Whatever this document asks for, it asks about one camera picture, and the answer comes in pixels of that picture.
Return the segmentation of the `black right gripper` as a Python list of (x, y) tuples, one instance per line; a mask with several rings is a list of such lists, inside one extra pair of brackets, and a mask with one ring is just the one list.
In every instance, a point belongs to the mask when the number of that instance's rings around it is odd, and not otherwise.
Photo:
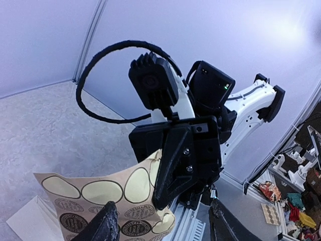
[(195, 210), (222, 170), (219, 132), (212, 115), (138, 126), (129, 140), (138, 162), (162, 152), (152, 196), (158, 210), (175, 198)]

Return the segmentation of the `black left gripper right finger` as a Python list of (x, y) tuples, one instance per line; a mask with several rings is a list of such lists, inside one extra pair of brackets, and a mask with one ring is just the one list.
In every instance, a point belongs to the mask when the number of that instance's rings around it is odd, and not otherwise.
[(211, 202), (209, 223), (210, 240), (212, 241), (261, 241), (218, 198)]

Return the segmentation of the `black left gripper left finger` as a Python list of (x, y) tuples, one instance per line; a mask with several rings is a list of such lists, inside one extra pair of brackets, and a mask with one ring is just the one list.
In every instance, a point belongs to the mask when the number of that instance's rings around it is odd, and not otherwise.
[(72, 241), (119, 241), (115, 202), (109, 201)]

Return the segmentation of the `brown sticker sheet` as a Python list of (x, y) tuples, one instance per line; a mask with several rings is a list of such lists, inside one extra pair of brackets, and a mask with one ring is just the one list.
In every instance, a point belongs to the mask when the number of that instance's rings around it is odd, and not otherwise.
[(152, 203), (162, 151), (139, 164), (101, 177), (67, 178), (56, 173), (36, 173), (37, 181), (53, 203), (64, 240), (72, 240), (113, 201), (120, 240), (162, 240), (175, 226), (169, 207)]

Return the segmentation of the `cream paper envelope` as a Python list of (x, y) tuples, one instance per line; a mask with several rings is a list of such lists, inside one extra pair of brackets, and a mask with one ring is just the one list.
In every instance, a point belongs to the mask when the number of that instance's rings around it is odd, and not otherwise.
[(7, 224), (21, 240), (64, 240), (56, 211), (39, 196), (12, 215)]

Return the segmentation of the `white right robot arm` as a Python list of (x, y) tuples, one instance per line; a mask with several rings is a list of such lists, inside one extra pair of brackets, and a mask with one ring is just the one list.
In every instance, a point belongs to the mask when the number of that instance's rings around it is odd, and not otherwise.
[(162, 152), (150, 177), (152, 203), (159, 210), (174, 199), (195, 209), (234, 150), (275, 118), (285, 95), (261, 74), (232, 93), (235, 80), (205, 61), (195, 62), (183, 78), (169, 61), (149, 54), (131, 62), (128, 76), (152, 118), (129, 135), (135, 156), (141, 162)]

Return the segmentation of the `spare sticker sheet outside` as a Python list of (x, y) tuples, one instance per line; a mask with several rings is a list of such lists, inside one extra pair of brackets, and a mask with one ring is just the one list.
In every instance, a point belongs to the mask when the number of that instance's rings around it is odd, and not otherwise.
[(281, 225), (279, 213), (275, 206), (262, 203), (261, 207), (267, 224)]

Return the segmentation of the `colourful clutter pile outside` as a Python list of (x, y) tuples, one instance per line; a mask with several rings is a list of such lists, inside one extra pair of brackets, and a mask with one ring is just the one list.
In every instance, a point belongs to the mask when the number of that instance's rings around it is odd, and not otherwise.
[(320, 240), (320, 201), (312, 192), (293, 189), (268, 170), (253, 184), (264, 204), (278, 210), (276, 240)]

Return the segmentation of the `white robot parts outside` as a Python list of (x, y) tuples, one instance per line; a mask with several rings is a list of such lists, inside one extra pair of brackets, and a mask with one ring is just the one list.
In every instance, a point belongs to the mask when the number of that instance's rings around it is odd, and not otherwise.
[(315, 148), (309, 151), (302, 149), (300, 152), (294, 149), (289, 154), (278, 154), (272, 163), (272, 170), (303, 191), (308, 172), (316, 163)]

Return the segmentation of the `left aluminium frame post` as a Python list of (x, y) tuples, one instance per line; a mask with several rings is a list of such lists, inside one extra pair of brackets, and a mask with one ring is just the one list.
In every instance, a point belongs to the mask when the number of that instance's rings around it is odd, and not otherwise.
[(90, 20), (89, 27), (86, 32), (85, 39), (84, 39), (84, 42), (77, 60), (77, 64), (75, 67), (75, 71), (73, 74), (73, 78), (72, 78), (72, 81), (76, 84), (79, 82), (81, 73), (84, 69), (92, 40), (94, 38), (96, 29), (104, 13), (107, 3), (108, 3), (108, 0), (99, 0), (94, 10), (93, 16)]

